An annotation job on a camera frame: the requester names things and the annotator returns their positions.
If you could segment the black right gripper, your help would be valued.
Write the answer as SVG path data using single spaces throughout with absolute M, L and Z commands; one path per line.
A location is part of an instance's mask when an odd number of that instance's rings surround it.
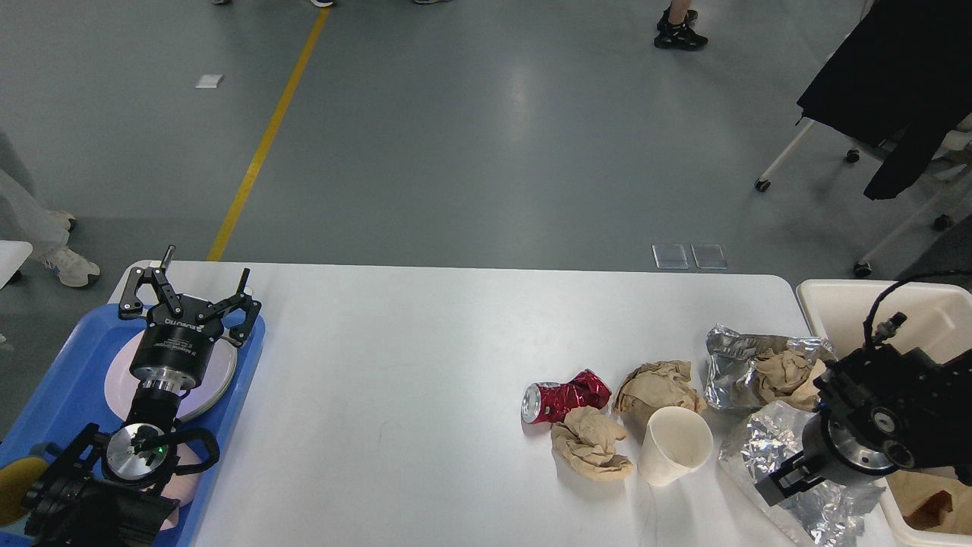
M 898 470 L 888 456 L 855 440 L 850 429 L 828 413 L 817 413 L 802 433 L 802 451 L 756 483 L 763 501 L 774 507 L 820 482 L 855 487 Z

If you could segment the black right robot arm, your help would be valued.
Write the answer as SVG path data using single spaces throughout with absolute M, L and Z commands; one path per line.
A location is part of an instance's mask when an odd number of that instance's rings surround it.
M 882 301 L 918 280 L 914 274 L 882 291 L 863 322 L 862 346 L 827 362 L 813 382 L 820 401 L 802 450 L 756 483 L 768 506 L 820 482 L 855 487 L 897 470 L 950 467 L 971 484 L 969 351 L 946 363 L 919 347 L 900 353 L 889 340 L 906 315 L 875 322 Z

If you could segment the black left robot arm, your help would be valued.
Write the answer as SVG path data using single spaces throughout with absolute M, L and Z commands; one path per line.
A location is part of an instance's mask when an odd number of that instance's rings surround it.
M 134 266 L 117 308 L 70 336 L 2 448 L 45 463 L 4 489 L 33 546 L 184 546 L 216 478 L 263 340 L 247 290 L 212 302 L 168 280 L 173 248 Z

